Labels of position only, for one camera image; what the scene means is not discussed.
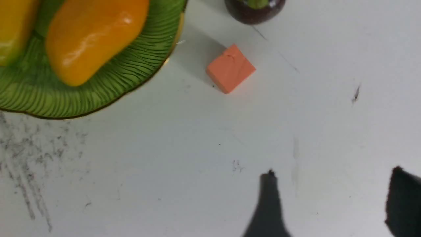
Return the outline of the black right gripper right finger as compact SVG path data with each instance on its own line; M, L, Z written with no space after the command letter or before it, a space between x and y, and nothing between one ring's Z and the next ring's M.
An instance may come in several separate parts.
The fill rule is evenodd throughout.
M421 235L421 179L393 168L385 204L385 224L394 237Z

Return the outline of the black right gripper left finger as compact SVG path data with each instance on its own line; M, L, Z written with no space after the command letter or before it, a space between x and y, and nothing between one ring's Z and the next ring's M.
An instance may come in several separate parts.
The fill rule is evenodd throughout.
M278 178L270 169L259 178L258 201L244 237L290 237L283 221Z

